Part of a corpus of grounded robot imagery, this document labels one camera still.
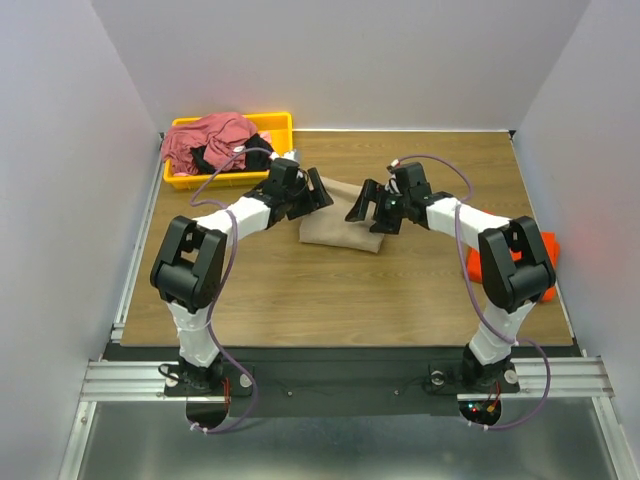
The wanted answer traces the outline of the beige t shirt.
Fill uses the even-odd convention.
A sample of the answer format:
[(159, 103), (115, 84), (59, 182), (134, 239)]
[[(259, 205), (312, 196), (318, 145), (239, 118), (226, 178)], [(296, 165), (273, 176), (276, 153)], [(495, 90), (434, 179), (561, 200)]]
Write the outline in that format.
[(355, 205), (362, 187), (328, 177), (322, 177), (321, 180), (333, 199), (333, 204), (302, 218), (299, 226), (299, 241), (305, 244), (378, 253), (385, 235), (370, 232), (373, 226), (373, 208), (368, 208), (363, 221), (347, 222), (345, 220), (346, 215)]

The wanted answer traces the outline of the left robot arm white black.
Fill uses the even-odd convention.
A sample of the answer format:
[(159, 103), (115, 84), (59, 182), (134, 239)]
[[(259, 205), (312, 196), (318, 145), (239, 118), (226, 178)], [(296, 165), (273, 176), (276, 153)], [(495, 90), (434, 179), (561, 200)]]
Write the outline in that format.
[(204, 217), (171, 220), (154, 261), (150, 283), (166, 303), (179, 340), (175, 370), (160, 369), (170, 387), (210, 394), (223, 385), (221, 348), (212, 338), (212, 308), (228, 280), (239, 241), (333, 204), (317, 169), (295, 160), (272, 161), (267, 178), (235, 202)]

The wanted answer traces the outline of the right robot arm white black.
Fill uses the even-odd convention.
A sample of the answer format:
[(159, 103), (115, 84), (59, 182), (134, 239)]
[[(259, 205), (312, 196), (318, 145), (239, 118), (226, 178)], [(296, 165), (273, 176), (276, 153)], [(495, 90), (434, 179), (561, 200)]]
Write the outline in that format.
[(398, 234), (409, 220), (451, 236), (458, 251), (478, 252), (486, 304), (472, 304), (480, 324), (465, 346), (460, 378), (466, 387), (482, 390), (506, 370), (524, 319), (556, 284), (541, 231), (529, 216), (497, 216), (433, 191), (417, 160), (398, 159), (387, 170), (386, 184), (364, 181), (345, 219), (370, 218), (371, 232), (383, 234)]

